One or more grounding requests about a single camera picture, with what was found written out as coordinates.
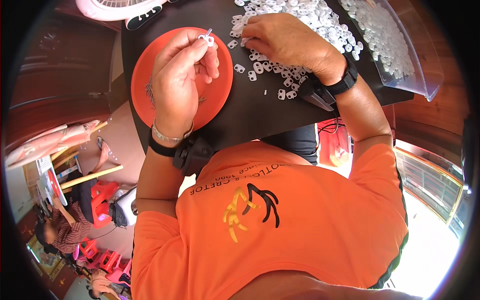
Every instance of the bare foot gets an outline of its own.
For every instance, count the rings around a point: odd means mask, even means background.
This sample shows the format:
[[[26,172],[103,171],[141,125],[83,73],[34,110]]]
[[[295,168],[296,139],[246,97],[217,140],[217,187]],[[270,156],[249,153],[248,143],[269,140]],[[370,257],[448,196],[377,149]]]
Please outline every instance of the bare foot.
[[[110,153],[110,147],[107,145],[105,141],[102,142],[102,152],[100,153],[100,159],[98,161],[99,165],[105,164],[108,160],[108,154]]]

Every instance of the pink cloth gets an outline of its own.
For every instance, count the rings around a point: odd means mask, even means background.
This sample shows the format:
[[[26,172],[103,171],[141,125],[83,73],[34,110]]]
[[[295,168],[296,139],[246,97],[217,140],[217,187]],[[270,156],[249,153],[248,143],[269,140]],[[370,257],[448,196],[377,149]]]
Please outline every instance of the pink cloth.
[[[67,127],[64,124],[47,130],[10,152],[5,158],[6,169],[17,168],[45,155],[88,142],[90,134],[99,123],[99,120],[93,120],[81,125]]]

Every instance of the clear plastic container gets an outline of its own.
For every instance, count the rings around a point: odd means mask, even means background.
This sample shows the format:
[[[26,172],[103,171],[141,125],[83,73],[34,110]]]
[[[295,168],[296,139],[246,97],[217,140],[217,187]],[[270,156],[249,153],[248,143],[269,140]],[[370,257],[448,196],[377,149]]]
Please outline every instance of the clear plastic container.
[[[403,33],[408,47],[408,55],[413,64],[412,75],[396,79],[385,72],[380,59],[375,61],[383,85],[394,87],[416,94],[424,95],[430,102],[444,82],[444,73],[432,39],[420,16],[408,0],[356,0],[367,1],[371,6],[381,5],[388,10],[400,32]],[[352,20],[358,31],[363,35],[358,22]]]

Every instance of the pile of white plastic parts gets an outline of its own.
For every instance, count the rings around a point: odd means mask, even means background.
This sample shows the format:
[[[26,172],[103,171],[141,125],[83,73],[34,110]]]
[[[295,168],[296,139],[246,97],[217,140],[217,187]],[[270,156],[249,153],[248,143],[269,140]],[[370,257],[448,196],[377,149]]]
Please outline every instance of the pile of white plastic parts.
[[[352,32],[348,30],[348,26],[339,23],[338,14],[328,7],[325,0],[235,0],[234,2],[238,6],[243,6],[245,14],[232,17],[233,27],[230,36],[233,38],[241,38],[243,28],[248,24],[248,19],[252,16],[264,13],[286,12],[296,16],[305,25],[332,44],[340,53],[345,53],[345,51],[352,52],[355,60],[360,59],[360,51],[363,50],[362,42],[356,42]],[[243,38],[240,45],[242,47],[245,46],[247,40]],[[227,46],[232,49],[236,45],[238,45],[238,42],[232,40]],[[291,91],[286,92],[284,89],[280,89],[278,91],[278,99],[284,100],[285,97],[288,99],[295,98],[298,88],[308,78],[306,73],[311,73],[311,71],[299,66],[283,66],[269,61],[265,55],[253,49],[251,52],[249,57],[254,63],[253,71],[248,71],[249,79],[256,81],[257,74],[262,74],[264,71],[280,73],[285,78],[284,86],[291,88]],[[234,70],[243,73],[245,67],[236,64]]]
[[[405,37],[381,3],[374,7],[362,0],[340,0],[340,3],[350,18],[357,20],[373,60],[380,59],[385,72],[395,79],[414,73]]]

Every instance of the silver bracelet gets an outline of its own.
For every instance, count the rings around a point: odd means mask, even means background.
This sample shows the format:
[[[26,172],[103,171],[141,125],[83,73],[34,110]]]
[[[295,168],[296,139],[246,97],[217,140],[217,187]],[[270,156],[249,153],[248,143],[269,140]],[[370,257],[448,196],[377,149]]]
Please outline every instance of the silver bracelet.
[[[193,131],[193,121],[192,121],[192,126],[190,127],[190,130],[188,130],[188,132],[186,134],[184,134],[183,137],[169,137],[169,136],[161,134],[160,131],[158,131],[158,129],[155,126],[155,119],[153,119],[152,132],[157,138],[159,138],[162,141],[169,141],[169,142],[178,143],[178,142],[183,141],[187,137],[189,137],[190,134],[192,133],[192,131]]]

